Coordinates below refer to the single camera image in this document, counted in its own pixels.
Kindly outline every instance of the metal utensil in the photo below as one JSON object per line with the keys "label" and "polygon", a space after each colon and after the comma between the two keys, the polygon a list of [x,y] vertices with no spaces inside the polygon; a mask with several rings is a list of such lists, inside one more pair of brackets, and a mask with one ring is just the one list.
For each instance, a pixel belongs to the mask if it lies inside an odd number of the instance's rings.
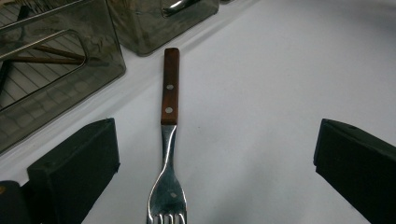
{"label": "metal utensil", "polygon": [[147,223],[187,223],[186,197],[175,176],[173,156],[177,130],[178,49],[166,49],[163,65],[163,167],[148,199]]}

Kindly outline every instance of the fork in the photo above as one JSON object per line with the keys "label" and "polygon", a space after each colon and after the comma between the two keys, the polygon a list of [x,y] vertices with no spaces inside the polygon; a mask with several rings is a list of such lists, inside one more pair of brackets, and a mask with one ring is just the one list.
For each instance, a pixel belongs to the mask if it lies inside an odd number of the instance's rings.
{"label": "fork", "polygon": [[147,224],[187,224],[186,196],[174,170],[173,156],[178,113],[178,49],[166,49],[163,64],[161,131],[163,166],[148,199]]}

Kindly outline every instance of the wooden handle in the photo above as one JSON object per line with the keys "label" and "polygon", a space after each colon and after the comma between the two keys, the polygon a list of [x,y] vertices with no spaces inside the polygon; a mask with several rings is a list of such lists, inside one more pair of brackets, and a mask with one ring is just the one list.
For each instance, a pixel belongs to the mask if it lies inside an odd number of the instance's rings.
{"label": "wooden handle", "polygon": [[178,111],[178,49],[166,49],[163,62],[163,106],[161,125],[176,125]]}

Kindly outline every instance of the white table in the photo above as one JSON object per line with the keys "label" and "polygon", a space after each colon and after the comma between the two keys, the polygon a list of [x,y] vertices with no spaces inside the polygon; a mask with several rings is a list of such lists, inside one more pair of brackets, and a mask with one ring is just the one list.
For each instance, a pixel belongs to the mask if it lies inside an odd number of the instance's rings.
{"label": "white table", "polygon": [[368,223],[313,164],[336,119],[396,145],[396,15],[370,0],[235,0],[0,159],[0,179],[115,118],[121,167],[84,224],[145,223],[161,166],[163,50],[181,52],[175,166],[189,223]]}

